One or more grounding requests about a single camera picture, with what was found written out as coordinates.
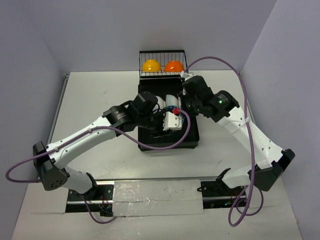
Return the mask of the blue patterned bowl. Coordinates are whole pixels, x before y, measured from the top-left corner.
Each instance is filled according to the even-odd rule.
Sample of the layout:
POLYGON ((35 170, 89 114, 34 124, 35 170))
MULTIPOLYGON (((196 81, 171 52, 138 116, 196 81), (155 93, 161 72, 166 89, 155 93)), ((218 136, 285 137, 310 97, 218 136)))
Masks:
POLYGON ((163 108, 163 110, 164 110, 165 112, 171 112, 171 113, 174 113, 174 114, 180 116, 180 117, 181 117, 181 122, 182 122, 182 124, 183 124, 184 121, 185 121, 185 119, 186 119, 186 117, 185 117, 182 113, 180 113, 180 112, 175 112, 176 109, 180 109, 180 107, 179 107, 179 106, 175 106, 175 105, 169 105, 169 106, 165 106, 165 107, 163 108))

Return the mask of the white bowl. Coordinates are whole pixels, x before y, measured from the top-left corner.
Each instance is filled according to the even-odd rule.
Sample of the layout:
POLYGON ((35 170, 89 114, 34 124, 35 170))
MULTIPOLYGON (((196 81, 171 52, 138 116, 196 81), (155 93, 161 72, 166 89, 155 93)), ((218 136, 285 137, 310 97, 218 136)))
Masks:
POLYGON ((166 102, 160 96, 156 95, 156 98, 157 98, 157 103, 152 111, 154 114, 162 111, 166 107, 166 102))
POLYGON ((181 107, 180 100, 176 96, 171 94, 167 94, 165 96, 165 105, 167 107, 175 107, 175 108, 181 107))

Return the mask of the orange bowl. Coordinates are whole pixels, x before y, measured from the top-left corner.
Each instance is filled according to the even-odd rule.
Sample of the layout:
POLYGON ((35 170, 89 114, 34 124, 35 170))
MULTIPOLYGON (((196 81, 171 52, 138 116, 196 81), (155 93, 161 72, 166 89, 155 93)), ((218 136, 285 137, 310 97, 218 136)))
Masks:
POLYGON ((184 65, 177 60, 171 60, 169 61, 165 67, 164 67, 164 72, 165 73, 180 73, 185 70, 184 65))

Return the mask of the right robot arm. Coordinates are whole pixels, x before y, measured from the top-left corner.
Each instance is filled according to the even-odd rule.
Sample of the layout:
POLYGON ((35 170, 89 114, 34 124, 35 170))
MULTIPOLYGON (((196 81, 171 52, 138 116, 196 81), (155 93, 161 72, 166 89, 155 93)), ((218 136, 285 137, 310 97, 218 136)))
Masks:
POLYGON ((204 78, 182 72, 182 105, 193 115, 212 119, 231 133, 249 153, 254 154, 254 167, 227 169, 220 174, 218 192, 229 195, 235 188, 253 183, 268 192, 295 158, 290 149, 271 141, 248 117, 239 102, 227 91, 213 93, 204 78))

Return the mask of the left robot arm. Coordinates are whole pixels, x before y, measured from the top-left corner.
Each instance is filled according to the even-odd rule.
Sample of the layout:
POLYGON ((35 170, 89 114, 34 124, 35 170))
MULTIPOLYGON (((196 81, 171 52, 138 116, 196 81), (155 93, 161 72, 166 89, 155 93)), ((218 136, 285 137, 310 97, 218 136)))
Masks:
POLYGON ((90 125, 63 140, 33 145, 33 164, 46 191, 60 187, 75 191, 90 200, 98 193, 93 176, 74 170, 68 164, 93 147, 131 132, 136 127, 161 130, 163 115, 158 111, 159 97, 150 92, 139 93, 134 100, 112 106, 90 125))

